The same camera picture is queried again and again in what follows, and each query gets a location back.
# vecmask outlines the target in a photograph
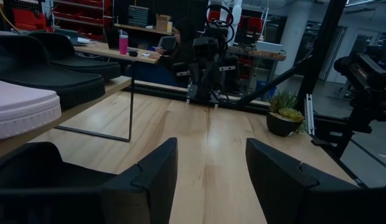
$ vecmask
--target black hijab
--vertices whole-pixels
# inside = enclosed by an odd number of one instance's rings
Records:
[[[190,44],[193,43],[193,40],[196,38],[196,32],[194,25],[188,18],[179,19],[174,27],[181,34],[181,44]]]

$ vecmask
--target potted plant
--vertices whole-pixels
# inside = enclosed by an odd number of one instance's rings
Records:
[[[270,101],[266,115],[269,131],[278,136],[288,136],[304,128],[304,116],[294,109],[297,99],[288,91],[276,94]]]

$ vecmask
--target woman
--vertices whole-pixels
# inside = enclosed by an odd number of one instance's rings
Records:
[[[172,52],[166,52],[158,47],[156,49],[158,54],[152,54],[149,58],[158,59],[159,65],[135,62],[128,69],[127,76],[131,76],[132,72],[134,72],[137,80],[183,88],[187,87],[189,77],[176,77],[171,72],[171,68],[175,63],[185,62],[189,64],[194,61],[192,44],[195,39],[195,30],[188,19],[179,20],[172,29],[175,32],[177,47]]]

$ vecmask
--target wire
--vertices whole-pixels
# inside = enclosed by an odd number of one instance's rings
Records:
[[[282,9],[282,8],[284,8],[284,7],[287,7],[287,6],[291,5],[292,3],[296,2],[296,1],[298,1],[298,0],[291,1],[291,2],[285,4],[284,6],[281,6],[281,7],[279,7],[279,8],[269,8],[269,9]]]
[[[266,6],[266,10],[269,12],[269,0],[268,0],[268,4]],[[264,34],[263,34],[263,40],[266,40],[266,25],[268,24],[267,21],[265,21],[265,31],[264,31]]]
[[[5,21],[6,21],[9,25],[11,25],[11,27],[13,27],[15,30],[17,30],[17,31],[21,34],[20,30],[19,30],[18,28],[16,28],[16,27],[15,27],[15,26],[14,26],[14,25],[6,18],[4,12],[2,12],[1,4],[0,4],[0,13],[1,13],[2,17],[5,19]]]

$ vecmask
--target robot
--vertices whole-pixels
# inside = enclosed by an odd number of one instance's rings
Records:
[[[230,3],[232,1],[233,0],[221,0],[222,6],[229,8]],[[234,0],[233,1],[232,15],[233,15],[234,20],[233,20],[232,26],[229,27],[229,29],[228,29],[227,40],[231,40],[228,43],[228,46],[232,46],[235,43],[236,35],[234,35],[234,33],[237,30],[238,23],[240,22],[240,18],[242,16],[242,3],[243,3],[243,0]],[[210,10],[207,11],[207,18],[209,17],[209,14],[210,14]],[[224,9],[221,9],[219,20],[226,22],[227,16],[228,16],[228,12]]]

